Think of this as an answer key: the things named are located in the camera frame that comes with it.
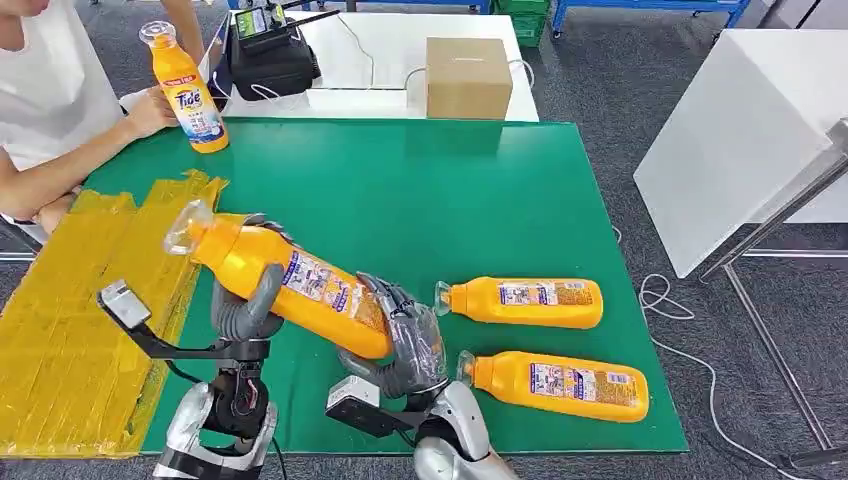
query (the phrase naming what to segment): yellow plastic bag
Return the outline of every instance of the yellow plastic bag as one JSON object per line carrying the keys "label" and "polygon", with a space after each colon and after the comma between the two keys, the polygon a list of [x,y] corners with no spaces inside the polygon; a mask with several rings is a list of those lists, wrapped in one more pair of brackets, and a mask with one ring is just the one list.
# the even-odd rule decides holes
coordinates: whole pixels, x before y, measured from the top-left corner
{"label": "yellow plastic bag", "polygon": [[123,278],[167,341],[182,331],[198,269],[162,239],[185,204],[225,186],[199,171],[157,180],[141,208],[129,194],[83,190],[0,317],[0,455],[138,454],[165,380],[113,324],[96,293]]}

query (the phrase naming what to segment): cardboard box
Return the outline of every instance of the cardboard box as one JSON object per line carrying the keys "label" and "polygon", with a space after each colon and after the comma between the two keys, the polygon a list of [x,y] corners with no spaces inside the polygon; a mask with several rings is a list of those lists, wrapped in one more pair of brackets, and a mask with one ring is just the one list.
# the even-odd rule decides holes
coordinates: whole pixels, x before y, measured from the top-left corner
{"label": "cardboard box", "polygon": [[503,41],[427,39],[427,117],[503,120],[512,75]]}

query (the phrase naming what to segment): white shirt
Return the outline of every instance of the white shirt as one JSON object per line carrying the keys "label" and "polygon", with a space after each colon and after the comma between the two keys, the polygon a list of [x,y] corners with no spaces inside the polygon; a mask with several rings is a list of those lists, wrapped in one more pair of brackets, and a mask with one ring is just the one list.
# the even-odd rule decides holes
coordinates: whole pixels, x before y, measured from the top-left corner
{"label": "white shirt", "polygon": [[0,145],[18,170],[108,130],[121,109],[73,0],[23,18],[24,48],[0,49]]}

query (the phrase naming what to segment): white cable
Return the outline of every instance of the white cable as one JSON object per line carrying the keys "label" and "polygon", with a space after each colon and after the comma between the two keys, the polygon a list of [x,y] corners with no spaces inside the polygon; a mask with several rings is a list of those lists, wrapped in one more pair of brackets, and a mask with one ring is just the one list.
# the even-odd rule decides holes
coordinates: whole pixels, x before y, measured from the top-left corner
{"label": "white cable", "polygon": [[[651,290],[648,290],[648,281],[652,278],[658,278],[658,279],[661,279],[663,282],[665,282],[665,289],[663,290],[663,292],[661,294],[654,292],[654,291],[651,291]],[[652,274],[648,275],[647,277],[645,277],[644,280],[642,280],[642,286],[639,289],[639,303],[642,305],[642,317],[645,320],[646,326],[648,326],[648,317],[647,317],[647,315],[645,315],[645,311],[647,311],[647,310],[650,310],[650,311],[652,311],[656,314],[659,314],[659,315],[666,317],[666,318],[670,318],[672,320],[691,320],[691,319],[695,318],[695,314],[692,313],[691,310],[689,310],[688,308],[684,307],[683,305],[675,302],[674,300],[668,298],[669,292],[671,292],[671,283],[668,281],[667,278],[665,278],[664,276],[662,276],[658,273],[652,273]],[[655,300],[654,301],[646,300],[646,295],[653,295]],[[686,312],[686,314],[684,314],[684,315],[674,315],[672,313],[664,312],[664,311],[660,310],[659,308],[657,308],[657,306],[664,301],[668,302],[668,303],[674,305],[675,307],[679,308],[680,310]],[[784,477],[788,478],[789,480],[810,480],[810,479],[807,479],[807,478],[796,477],[796,476],[790,474],[789,472],[782,470],[777,465],[775,465],[774,463],[770,462],[769,460],[763,458],[759,454],[749,450],[748,448],[740,445],[739,443],[734,442],[733,440],[730,439],[730,437],[727,436],[726,433],[724,433],[724,430],[722,430],[721,426],[718,424],[718,417],[716,416],[716,413],[715,413],[715,386],[716,386],[716,381],[718,380],[718,375],[716,374],[716,371],[715,371],[715,369],[713,368],[712,365],[710,365],[709,363],[701,360],[700,358],[698,358],[694,355],[690,355],[686,352],[681,352],[680,350],[669,347],[668,345],[656,340],[653,336],[651,336],[651,341],[654,342],[654,344],[657,345],[660,348],[664,348],[664,349],[668,350],[669,352],[676,353],[677,355],[680,355],[681,357],[688,358],[689,360],[692,360],[694,362],[697,362],[697,363],[707,367],[707,369],[710,371],[710,375],[712,376],[712,379],[710,380],[710,415],[712,416],[712,419],[713,419],[713,426],[715,427],[716,431],[718,431],[719,435],[721,435],[721,438],[723,438],[727,443],[736,447],[738,450],[741,450],[742,452],[747,453],[751,457],[763,462],[763,464],[773,468],[779,474],[783,475]]]}
{"label": "white cable", "polygon": [[215,88],[217,88],[218,91],[221,92],[221,95],[223,95],[224,98],[226,98],[228,101],[233,99],[232,97],[227,95],[227,92],[225,92],[224,89],[221,88],[220,85],[218,85],[218,71],[217,70],[212,71],[212,85],[215,85]]}
{"label": "white cable", "polygon": [[407,73],[406,74],[406,80],[403,81],[403,89],[409,90],[409,79],[412,78],[412,76],[415,75],[416,73],[423,72],[424,70],[427,70],[427,67],[418,67],[415,70]]}
{"label": "white cable", "polygon": [[515,60],[510,60],[507,63],[518,63],[521,62],[527,68],[527,74],[530,76],[530,90],[533,90],[533,87],[536,85],[536,73],[533,72],[533,66],[527,63],[526,60],[517,58]]}
{"label": "white cable", "polygon": [[[250,89],[253,90],[253,92],[256,93],[257,95],[261,96],[262,98],[264,98],[265,100],[268,100],[271,103],[274,103],[274,102],[277,101],[277,99],[282,98],[282,97],[280,97],[279,93],[271,90],[270,88],[266,87],[265,85],[259,85],[258,83],[251,83]],[[262,90],[265,90],[265,91],[273,94],[274,99],[272,100],[271,97],[262,93]]]}
{"label": "white cable", "polygon": [[359,41],[359,35],[357,35],[356,32],[354,32],[353,29],[350,28],[350,25],[348,25],[347,22],[344,21],[342,16],[336,15],[336,18],[338,18],[339,21],[342,22],[342,25],[345,26],[347,31],[350,32],[351,35],[353,35],[354,40],[356,40],[356,46],[359,47],[359,51],[362,52],[363,55],[368,57],[368,60],[371,60],[371,84],[368,85],[368,88],[365,89],[371,90],[372,88],[374,88],[374,57],[372,57],[371,54],[369,54],[365,51],[364,48],[362,48],[362,42]]}
{"label": "white cable", "polygon": [[[533,86],[536,85],[536,74],[533,72],[533,67],[529,63],[527,63],[525,60],[522,60],[520,58],[517,58],[515,60],[510,60],[506,63],[511,64],[511,63],[518,63],[518,62],[521,62],[522,65],[527,67],[527,73],[530,76],[530,89],[532,90]],[[412,78],[412,76],[415,75],[416,73],[423,72],[424,70],[427,70],[427,67],[418,67],[414,70],[411,70],[409,73],[407,73],[406,79],[403,81],[403,89],[408,90],[409,89],[409,79]]]}

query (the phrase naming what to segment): green tabletop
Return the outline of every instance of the green tabletop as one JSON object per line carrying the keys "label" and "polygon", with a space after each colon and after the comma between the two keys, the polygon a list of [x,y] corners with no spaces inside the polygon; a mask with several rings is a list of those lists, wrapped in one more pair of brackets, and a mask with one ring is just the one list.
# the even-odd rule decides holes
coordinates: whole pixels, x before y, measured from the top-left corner
{"label": "green tabletop", "polygon": [[[449,371],[467,349],[562,355],[629,365],[648,379],[648,416],[602,422],[498,402],[476,391],[500,452],[681,452],[686,440],[592,170],[573,124],[439,120],[229,119],[231,145],[194,153],[173,130],[138,142],[91,175],[101,193],[141,202],[157,178],[190,168],[230,180],[219,211],[262,211],[308,251],[370,272],[432,302],[437,280],[477,276],[583,277],[605,299],[594,329],[440,320]],[[180,344],[204,347],[212,275],[202,272]],[[214,362],[182,361],[211,380]],[[294,324],[274,337],[262,378],[279,407],[276,438],[300,453],[409,453],[324,415],[346,376],[328,341]],[[189,384],[170,375],[142,447],[160,451]],[[384,405],[397,405],[398,401]]]}

